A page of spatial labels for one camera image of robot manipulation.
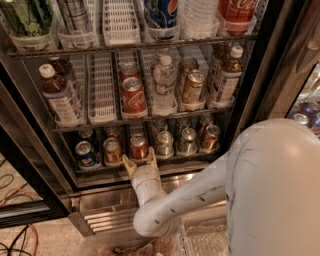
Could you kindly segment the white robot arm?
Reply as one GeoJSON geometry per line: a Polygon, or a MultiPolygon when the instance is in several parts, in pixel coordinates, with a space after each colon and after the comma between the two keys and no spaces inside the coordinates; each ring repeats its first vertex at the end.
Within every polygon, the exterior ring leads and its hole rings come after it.
{"type": "Polygon", "coordinates": [[[229,151],[171,193],[155,158],[124,162],[138,198],[133,225],[162,237],[178,217],[225,201],[229,256],[320,256],[320,140],[284,118],[245,129],[229,151]]]}

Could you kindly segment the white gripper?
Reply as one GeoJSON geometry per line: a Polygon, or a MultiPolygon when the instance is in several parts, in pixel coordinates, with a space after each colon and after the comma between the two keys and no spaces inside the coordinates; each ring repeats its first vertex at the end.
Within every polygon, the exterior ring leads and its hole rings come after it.
{"type": "Polygon", "coordinates": [[[140,184],[149,180],[159,180],[160,173],[157,168],[157,159],[154,148],[149,148],[149,155],[146,163],[148,165],[139,166],[132,162],[125,154],[122,155],[123,164],[129,176],[131,176],[132,184],[140,184]]]}

